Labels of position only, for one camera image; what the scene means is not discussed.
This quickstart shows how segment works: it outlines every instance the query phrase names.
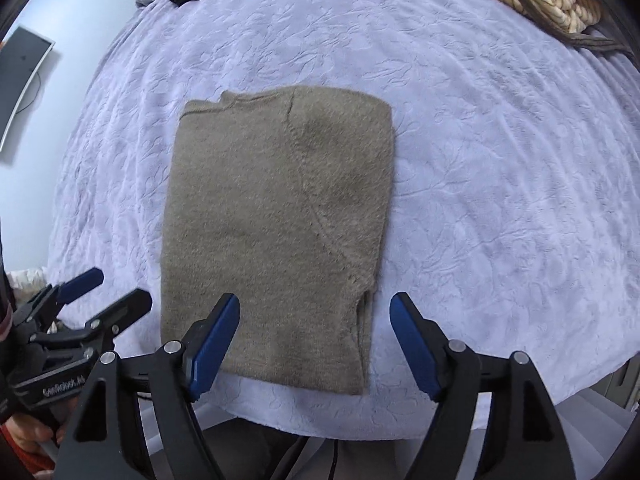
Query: silver screw head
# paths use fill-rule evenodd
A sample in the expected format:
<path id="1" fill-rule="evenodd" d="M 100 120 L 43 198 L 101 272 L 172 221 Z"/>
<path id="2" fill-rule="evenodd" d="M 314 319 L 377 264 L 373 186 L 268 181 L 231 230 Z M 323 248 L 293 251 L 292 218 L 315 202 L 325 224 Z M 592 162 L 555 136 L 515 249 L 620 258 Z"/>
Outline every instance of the silver screw head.
<path id="1" fill-rule="evenodd" d="M 466 350 L 466 345 L 460 339 L 452 339 L 449 341 L 449 348 L 454 352 L 464 352 Z"/>
<path id="2" fill-rule="evenodd" d="M 116 359 L 115 352 L 105 352 L 100 356 L 100 362 L 103 365 L 108 365 L 109 363 L 113 363 Z"/>
<path id="3" fill-rule="evenodd" d="M 513 354 L 513 360 L 516 361 L 519 365 L 525 365 L 529 362 L 529 356 L 524 352 L 516 352 Z"/>
<path id="4" fill-rule="evenodd" d="M 182 344 L 180 343 L 180 341 L 169 341 L 164 345 L 164 351 L 168 354 L 175 354 L 176 352 L 180 351 L 180 348 L 182 348 Z"/>

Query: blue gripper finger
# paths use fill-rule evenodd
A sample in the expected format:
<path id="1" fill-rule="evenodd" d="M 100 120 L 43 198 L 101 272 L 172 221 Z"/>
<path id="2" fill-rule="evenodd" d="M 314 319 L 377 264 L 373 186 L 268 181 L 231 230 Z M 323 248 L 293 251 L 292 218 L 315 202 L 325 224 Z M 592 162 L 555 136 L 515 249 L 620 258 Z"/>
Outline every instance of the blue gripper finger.
<path id="1" fill-rule="evenodd" d="M 60 285 L 57 302 L 58 304 L 69 304 L 89 291 L 94 290 L 97 286 L 102 285 L 103 281 L 104 274 L 100 269 L 97 267 L 89 269 L 87 272 L 80 274 L 80 276 L 76 276 L 74 279 Z"/>
<path id="2" fill-rule="evenodd" d="M 240 302 L 233 294 L 223 294 L 209 317 L 200 322 L 199 333 L 183 356 L 188 391 L 195 402 L 211 389 L 222 359 L 240 323 Z"/>
<path id="3" fill-rule="evenodd" d="M 437 400 L 442 386 L 438 381 L 436 359 L 418 329 L 418 323 L 424 319 L 407 293 L 398 292 L 391 299 L 389 318 L 418 388 L 431 400 Z"/>

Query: television screen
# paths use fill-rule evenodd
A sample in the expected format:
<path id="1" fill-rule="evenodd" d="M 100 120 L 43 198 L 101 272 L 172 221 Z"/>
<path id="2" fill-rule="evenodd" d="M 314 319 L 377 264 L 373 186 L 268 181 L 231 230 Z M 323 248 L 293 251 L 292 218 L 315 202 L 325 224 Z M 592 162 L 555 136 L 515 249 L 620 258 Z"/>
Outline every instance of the television screen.
<path id="1" fill-rule="evenodd" d="M 20 101 L 53 43 L 18 27 L 0 48 L 0 152 Z"/>

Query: white textured bedspread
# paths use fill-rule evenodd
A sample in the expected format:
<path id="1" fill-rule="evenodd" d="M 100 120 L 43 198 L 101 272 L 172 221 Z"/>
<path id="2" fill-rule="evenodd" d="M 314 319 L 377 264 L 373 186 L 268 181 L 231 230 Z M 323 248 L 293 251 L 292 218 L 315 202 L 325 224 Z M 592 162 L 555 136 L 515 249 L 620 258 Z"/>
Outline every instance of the white textured bedspread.
<path id="1" fill-rule="evenodd" d="M 476 351 L 528 352 L 556 402 L 640 349 L 640 76 L 625 57 L 567 48 L 496 0 L 147 1 L 104 57 L 62 165 L 50 279 L 106 277 L 67 322 L 140 286 L 154 309 L 116 349 L 154 351 L 185 102 L 306 84 L 394 111 L 369 393 L 220 374 L 208 409 L 342 439 L 424 434 L 434 407 L 388 321 L 401 290 Z"/>

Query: white wall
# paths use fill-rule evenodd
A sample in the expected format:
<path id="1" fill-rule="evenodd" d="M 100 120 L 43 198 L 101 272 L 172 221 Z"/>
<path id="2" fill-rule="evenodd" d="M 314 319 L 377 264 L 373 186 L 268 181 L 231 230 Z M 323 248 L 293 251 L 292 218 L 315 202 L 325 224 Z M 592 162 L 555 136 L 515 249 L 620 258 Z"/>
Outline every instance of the white wall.
<path id="1" fill-rule="evenodd" d="M 23 25 L 56 42 L 39 73 L 42 88 L 19 114 L 0 152 L 0 219 L 8 270 L 43 266 L 66 140 L 107 47 L 135 12 L 135 0 L 30 0 Z M 23 99 L 34 96 L 37 78 Z"/>

